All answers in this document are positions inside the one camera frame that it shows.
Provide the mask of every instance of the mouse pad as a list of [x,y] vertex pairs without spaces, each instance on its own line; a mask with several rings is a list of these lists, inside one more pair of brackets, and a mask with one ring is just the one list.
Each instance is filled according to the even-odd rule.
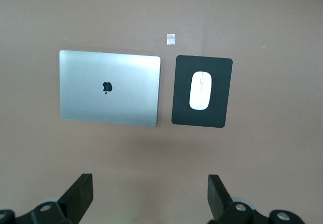
[[[217,128],[225,126],[232,63],[231,59],[224,58],[177,56],[173,124]],[[205,80],[208,74],[211,76],[210,81]],[[196,107],[191,103],[193,100],[202,101],[206,108],[194,109]]]

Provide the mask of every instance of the screw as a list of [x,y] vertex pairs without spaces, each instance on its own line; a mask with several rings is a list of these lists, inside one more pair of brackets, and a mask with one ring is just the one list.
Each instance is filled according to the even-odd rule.
[[50,209],[50,205],[44,205],[42,208],[40,208],[40,211],[47,211]]
[[247,208],[243,204],[237,204],[236,209],[239,211],[245,211]]
[[280,220],[290,220],[289,216],[284,212],[279,212],[277,216]]

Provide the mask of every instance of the brown surface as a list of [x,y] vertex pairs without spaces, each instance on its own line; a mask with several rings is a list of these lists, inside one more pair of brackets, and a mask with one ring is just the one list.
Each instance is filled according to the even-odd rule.
[[[321,223],[323,0],[0,0],[0,209],[93,173],[81,223],[201,224],[207,175]],[[166,34],[176,45],[166,45]],[[59,50],[161,57],[156,128],[66,121]],[[172,125],[175,58],[234,62],[223,129]]]

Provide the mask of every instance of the silver laptop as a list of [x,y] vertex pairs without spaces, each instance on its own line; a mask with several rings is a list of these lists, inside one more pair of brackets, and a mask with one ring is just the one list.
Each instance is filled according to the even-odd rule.
[[155,127],[159,75],[159,57],[61,50],[61,117]]

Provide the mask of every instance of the white mouse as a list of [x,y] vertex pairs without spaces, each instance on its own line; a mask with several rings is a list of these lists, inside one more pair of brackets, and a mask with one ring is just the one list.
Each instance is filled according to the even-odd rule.
[[190,92],[190,107],[196,110],[206,109],[210,102],[211,88],[212,77],[208,72],[194,73]]

